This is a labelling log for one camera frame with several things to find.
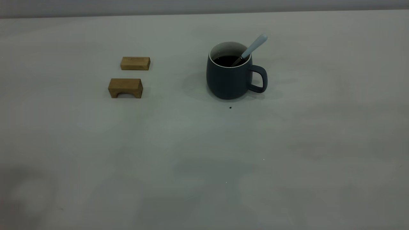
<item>spoon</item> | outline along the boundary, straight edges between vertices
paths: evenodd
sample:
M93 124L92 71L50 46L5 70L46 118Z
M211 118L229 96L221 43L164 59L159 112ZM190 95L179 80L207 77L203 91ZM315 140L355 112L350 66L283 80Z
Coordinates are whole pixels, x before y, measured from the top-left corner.
M260 45L262 45L265 41L267 41L267 35L262 34L260 35L248 48L244 51L241 56L230 66L234 67L237 65L241 60L245 59L249 56L255 49L257 49Z

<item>wooden block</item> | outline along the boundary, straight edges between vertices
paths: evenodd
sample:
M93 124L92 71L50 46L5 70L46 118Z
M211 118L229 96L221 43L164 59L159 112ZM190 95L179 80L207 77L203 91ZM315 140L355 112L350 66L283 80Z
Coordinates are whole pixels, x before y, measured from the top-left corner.
M149 57L123 57L121 70L149 70L150 64Z
M108 90L112 98L117 98L120 93L129 93L141 98L144 88L141 79L112 78Z

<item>wooden arch block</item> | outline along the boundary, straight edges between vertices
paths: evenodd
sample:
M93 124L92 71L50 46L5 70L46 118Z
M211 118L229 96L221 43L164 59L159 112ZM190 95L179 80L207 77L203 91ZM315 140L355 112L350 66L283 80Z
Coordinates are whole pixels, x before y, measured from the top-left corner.
M120 93L129 93L141 98L144 88L141 79L112 78L108 90L112 98L117 98Z

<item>mug handle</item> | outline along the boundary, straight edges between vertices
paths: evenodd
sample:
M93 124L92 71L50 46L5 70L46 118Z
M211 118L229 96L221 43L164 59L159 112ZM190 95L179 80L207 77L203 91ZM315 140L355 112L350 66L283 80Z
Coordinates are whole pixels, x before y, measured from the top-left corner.
M263 87L250 85L249 90L253 92L264 92L267 89L267 72L265 71L263 67L260 67L257 65L252 65L250 67L250 71L259 73L261 75L261 78L263 79Z

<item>mug rim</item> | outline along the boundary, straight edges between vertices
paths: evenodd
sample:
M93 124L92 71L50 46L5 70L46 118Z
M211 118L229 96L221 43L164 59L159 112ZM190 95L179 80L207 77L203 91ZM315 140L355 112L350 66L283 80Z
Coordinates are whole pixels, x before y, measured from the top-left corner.
M247 62L249 62L250 59L252 58L252 54L250 54L250 55L249 55L249 58L247 59L247 61L246 61L245 63L243 63L243 64L241 64L241 65L238 65L238 66L233 66L233 67L227 67L227 66L222 66L222 65L216 64L216 63L213 61L213 59L210 57L210 53L211 53L211 51L212 51L216 46L218 46L218 45L220 45L220 44L223 44L223 43L237 43L237 44L243 45L243 44L238 43L238 42L235 42L235 41L225 41L225 42L221 42L221 43L218 43L217 45L213 46L213 48L209 51L209 56L208 56L209 59L213 62L213 64L215 64L215 65L217 65L217 66L219 66L219 67L222 67L222 68L233 69L233 68L237 68L237 67L240 67L240 66L243 66L243 65L247 64Z

